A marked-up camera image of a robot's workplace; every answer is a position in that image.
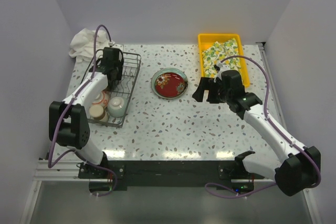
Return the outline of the red floral plate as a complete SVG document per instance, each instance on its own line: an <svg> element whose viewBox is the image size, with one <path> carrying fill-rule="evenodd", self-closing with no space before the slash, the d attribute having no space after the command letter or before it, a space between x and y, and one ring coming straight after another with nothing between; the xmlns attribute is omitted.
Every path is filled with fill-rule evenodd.
<svg viewBox="0 0 336 224"><path fill-rule="evenodd" d="M154 91L164 98L178 97L186 87L186 80L178 73L161 73L154 79Z"/></svg>

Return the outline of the light green floral plate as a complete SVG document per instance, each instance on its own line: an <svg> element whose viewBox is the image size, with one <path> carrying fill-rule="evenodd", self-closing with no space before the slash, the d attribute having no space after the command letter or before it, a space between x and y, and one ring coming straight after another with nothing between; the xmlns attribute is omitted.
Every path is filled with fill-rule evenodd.
<svg viewBox="0 0 336 224"><path fill-rule="evenodd" d="M186 87L185 91L184 91L181 95L179 95L178 97L175 97L175 98L164 98L164 97L159 96L159 95L154 91L154 79L155 79L156 77L158 77L159 74L161 74L161 73L166 73L166 72L178 73L178 74L180 74L180 75L186 80L186 82L187 82L187 87ZM158 97L160 97L160 98L168 99L168 100L177 99L177 98L179 98L180 96L182 96L182 95L186 92L186 90L187 90L187 88L188 88L188 78L187 78L186 74L185 74L182 70L179 70L179 69L176 69L176 68L164 68L164 69L159 70L158 72L156 72L156 73L153 75L153 77L152 77L152 79L151 79L151 88L152 88L152 91L153 91Z"/></svg>

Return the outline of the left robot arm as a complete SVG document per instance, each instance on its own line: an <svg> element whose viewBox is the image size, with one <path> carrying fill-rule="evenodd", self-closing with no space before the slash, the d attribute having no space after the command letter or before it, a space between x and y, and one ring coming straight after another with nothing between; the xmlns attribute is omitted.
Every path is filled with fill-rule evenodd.
<svg viewBox="0 0 336 224"><path fill-rule="evenodd" d="M106 88L111 89L115 81L122 77L124 64L123 52L119 48L105 47L102 58L94 63L90 75L67 98L54 101L49 106L49 139L51 141L48 167L52 168L60 160L53 161L55 145L67 147L61 154L75 152L82 160L91 163L90 171L97 178L108 174L109 165L103 151L90 139L88 122L89 108L97 95Z"/></svg>

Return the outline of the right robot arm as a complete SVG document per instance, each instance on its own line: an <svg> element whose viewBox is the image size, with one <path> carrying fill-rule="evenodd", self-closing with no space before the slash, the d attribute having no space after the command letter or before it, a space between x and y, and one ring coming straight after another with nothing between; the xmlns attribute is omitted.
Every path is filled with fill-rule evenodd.
<svg viewBox="0 0 336 224"><path fill-rule="evenodd" d="M246 178L251 173L272 179L287 196L318 186L321 182L321 153L312 146L306 147L288 133L267 112L263 102L254 93L247 92L236 70L220 71L215 78L202 77L192 97L202 102L226 103L229 109L253 127L278 157L281 165L268 165L242 160L234 165L234 173Z"/></svg>

